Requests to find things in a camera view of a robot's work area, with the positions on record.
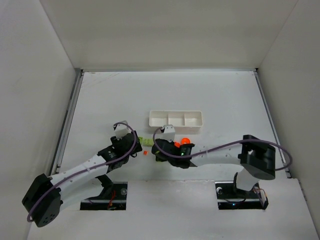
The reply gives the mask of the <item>green lego brick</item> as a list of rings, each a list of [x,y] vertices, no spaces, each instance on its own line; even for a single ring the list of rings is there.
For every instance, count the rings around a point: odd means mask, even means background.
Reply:
[[[154,141],[152,138],[139,137],[140,144],[144,147],[152,147],[154,145]]]

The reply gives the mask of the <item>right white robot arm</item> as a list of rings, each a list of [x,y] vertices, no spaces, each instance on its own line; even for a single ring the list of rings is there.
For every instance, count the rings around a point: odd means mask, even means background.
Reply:
[[[151,152],[157,162],[168,162],[181,169],[204,165],[241,166],[242,170],[233,177],[233,187],[241,191],[251,191],[260,180],[276,178],[276,149],[252,135],[244,135],[235,143],[213,148],[193,143],[178,147],[172,141],[157,138]]]

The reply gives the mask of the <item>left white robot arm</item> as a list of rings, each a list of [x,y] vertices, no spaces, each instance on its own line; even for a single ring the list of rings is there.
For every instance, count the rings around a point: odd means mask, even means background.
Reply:
[[[142,151],[135,130],[120,138],[113,136],[110,140],[110,146],[72,169],[51,176],[38,175],[22,199],[28,212],[27,222],[41,228],[76,201],[106,197],[113,187],[107,174],[121,168]]]

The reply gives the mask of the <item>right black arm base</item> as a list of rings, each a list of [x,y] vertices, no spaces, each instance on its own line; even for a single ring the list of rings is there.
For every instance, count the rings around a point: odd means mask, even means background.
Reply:
[[[215,182],[219,210],[266,210],[269,199],[264,189],[256,183],[252,190],[237,189],[232,181]]]

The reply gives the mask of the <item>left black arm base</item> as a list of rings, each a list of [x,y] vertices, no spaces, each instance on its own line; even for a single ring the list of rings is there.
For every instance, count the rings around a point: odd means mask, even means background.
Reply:
[[[127,208],[128,183],[112,182],[105,174],[96,177],[102,183],[99,195],[87,198],[80,203],[81,211],[125,211]]]

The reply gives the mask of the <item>orange dome lego piece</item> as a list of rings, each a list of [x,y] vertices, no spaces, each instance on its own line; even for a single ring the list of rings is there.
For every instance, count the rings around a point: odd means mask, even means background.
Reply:
[[[187,137],[182,138],[180,141],[181,145],[186,145],[186,144],[190,144],[190,143],[191,143],[191,140]]]

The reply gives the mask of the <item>white three-compartment tray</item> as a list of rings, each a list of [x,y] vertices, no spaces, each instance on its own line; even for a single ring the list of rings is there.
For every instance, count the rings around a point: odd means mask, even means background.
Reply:
[[[177,134],[197,134],[203,126],[201,111],[151,110],[149,126],[153,129],[172,125]]]

